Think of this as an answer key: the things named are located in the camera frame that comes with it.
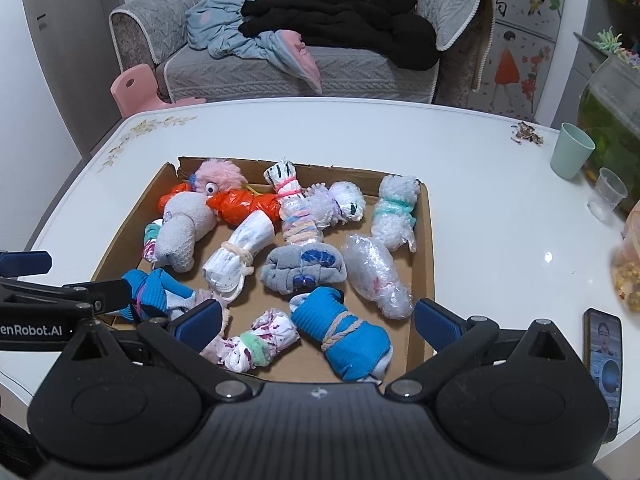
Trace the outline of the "blue sock bundle purple band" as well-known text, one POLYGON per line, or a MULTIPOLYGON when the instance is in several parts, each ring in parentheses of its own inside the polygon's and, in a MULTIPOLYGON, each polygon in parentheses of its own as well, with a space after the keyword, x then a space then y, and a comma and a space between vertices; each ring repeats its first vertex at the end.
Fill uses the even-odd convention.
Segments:
POLYGON ((195 292, 175 280, 162 269, 146 273, 139 269, 127 271, 122 278, 129 284, 129 304, 119 311, 128 322, 157 316, 182 315, 195 306, 195 292))

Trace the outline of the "blue sock beige tie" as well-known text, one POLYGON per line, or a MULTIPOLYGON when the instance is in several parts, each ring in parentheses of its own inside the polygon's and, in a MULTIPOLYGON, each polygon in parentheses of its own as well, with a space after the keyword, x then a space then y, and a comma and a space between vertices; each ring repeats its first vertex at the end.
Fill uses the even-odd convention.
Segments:
POLYGON ((288 306, 293 325, 319 345, 338 378, 382 384, 394 354, 390 336, 349 311, 341 290, 318 287, 294 296, 288 306))

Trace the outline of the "white sock teal band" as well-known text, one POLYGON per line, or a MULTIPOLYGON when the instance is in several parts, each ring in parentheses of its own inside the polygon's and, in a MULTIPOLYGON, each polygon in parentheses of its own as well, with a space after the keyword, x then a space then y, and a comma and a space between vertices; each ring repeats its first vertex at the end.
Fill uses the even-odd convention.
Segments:
POLYGON ((413 209, 419 196, 419 181, 413 176, 388 174, 382 179, 373 208, 371 234, 390 252, 402 245, 416 252, 413 209))

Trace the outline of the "white green striped sock roll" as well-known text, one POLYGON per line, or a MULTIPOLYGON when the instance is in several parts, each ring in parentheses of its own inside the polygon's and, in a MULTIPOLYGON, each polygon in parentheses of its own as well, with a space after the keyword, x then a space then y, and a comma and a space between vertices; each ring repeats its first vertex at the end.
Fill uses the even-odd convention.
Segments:
POLYGON ((286 158, 268 167, 264 171, 264 179, 276 193, 278 200, 302 195, 302 187, 297 180, 295 166, 286 158))

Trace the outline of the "snack bag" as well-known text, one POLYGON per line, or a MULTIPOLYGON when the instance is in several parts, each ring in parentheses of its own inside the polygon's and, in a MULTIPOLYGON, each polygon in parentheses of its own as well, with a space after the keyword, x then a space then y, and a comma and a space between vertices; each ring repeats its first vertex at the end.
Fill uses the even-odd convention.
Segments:
POLYGON ((635 204, 627 217, 623 239, 611 266, 612 282, 618 299, 631 312, 640 310, 640 216, 635 204))

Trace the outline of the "mint green cup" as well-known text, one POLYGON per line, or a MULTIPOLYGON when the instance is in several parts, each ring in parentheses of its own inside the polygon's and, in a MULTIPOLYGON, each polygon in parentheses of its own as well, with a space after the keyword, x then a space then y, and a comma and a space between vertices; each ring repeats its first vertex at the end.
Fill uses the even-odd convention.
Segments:
POLYGON ((560 178, 572 180, 595 149, 596 144, 585 131, 569 122, 563 122, 550 167, 560 178))

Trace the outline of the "pastel striped sock roll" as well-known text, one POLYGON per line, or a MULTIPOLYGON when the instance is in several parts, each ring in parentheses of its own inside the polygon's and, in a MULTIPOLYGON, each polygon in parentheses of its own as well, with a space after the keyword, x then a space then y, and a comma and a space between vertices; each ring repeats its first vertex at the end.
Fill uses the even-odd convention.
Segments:
POLYGON ((322 232, 302 194, 280 197, 279 204, 282 234, 286 244, 307 245, 323 240, 322 232))

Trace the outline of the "pink fuzzy googly-eyed sock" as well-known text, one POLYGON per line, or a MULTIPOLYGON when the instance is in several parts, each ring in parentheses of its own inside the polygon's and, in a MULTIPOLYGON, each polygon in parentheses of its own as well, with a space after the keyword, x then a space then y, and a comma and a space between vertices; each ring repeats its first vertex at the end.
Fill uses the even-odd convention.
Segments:
POLYGON ((193 192, 214 196, 218 192, 242 188, 247 180, 231 160, 209 158, 190 175, 189 183, 193 192))

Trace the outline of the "grey-white sock bead tie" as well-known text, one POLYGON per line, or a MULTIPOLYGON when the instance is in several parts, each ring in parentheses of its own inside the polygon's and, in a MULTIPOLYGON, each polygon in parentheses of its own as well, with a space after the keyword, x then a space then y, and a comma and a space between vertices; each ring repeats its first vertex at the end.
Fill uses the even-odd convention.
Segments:
POLYGON ((170 266, 177 273, 192 270, 195 243, 217 224, 206 200, 208 197, 198 192, 180 192, 168 200, 157 235, 154 266, 170 266))

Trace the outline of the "white fuzzy sock ball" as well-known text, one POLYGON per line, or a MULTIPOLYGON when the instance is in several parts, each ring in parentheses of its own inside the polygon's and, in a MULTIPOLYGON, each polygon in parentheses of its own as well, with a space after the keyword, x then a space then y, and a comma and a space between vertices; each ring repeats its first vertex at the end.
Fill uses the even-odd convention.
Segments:
POLYGON ((360 188, 349 181, 337 181, 330 186, 315 183, 306 188, 304 196, 321 231, 330 226, 361 221, 367 205, 360 188))

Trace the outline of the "white ribbed sock roll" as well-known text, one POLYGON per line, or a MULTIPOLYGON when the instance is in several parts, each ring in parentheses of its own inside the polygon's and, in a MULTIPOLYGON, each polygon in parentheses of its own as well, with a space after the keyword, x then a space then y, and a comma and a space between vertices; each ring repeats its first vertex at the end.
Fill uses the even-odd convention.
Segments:
POLYGON ((251 212, 202 267, 209 289, 227 304, 241 295, 254 273, 256 256, 274 241, 274 226, 262 211, 251 212))

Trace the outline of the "grey sock roll blue print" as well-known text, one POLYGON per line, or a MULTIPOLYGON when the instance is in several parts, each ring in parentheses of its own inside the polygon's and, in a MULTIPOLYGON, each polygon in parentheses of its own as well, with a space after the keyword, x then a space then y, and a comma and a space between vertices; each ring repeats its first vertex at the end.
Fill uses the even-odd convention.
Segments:
POLYGON ((273 248, 260 268, 259 279, 282 296, 346 281, 347 269, 340 251, 326 243, 273 248))

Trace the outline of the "glass fish tank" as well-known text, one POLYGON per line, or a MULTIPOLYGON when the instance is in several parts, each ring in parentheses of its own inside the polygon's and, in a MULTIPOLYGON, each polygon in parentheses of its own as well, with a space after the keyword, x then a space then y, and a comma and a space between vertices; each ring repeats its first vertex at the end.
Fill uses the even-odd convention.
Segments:
POLYGON ((602 167, 615 172, 628 191, 618 205, 624 214, 639 200, 639 99, 639 71, 610 56, 589 79, 578 106, 577 125, 596 144, 585 175, 594 183, 602 167))

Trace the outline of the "black clothing pile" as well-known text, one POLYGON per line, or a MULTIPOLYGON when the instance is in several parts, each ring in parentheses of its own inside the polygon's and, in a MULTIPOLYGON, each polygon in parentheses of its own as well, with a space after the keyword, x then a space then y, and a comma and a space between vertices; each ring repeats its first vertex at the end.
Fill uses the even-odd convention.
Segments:
POLYGON ((429 70, 440 58, 416 0, 247 0, 241 14, 245 37, 292 30, 308 46, 369 50, 405 70, 429 70))

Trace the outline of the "white pink-speckled green sock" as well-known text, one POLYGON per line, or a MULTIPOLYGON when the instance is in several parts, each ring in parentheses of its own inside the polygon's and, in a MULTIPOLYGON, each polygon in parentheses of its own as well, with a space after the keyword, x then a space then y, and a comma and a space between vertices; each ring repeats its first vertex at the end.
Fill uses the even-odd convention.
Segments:
POLYGON ((271 308, 239 336, 214 338, 200 355, 233 373, 270 367, 276 357, 299 341, 297 328, 280 309, 271 308))

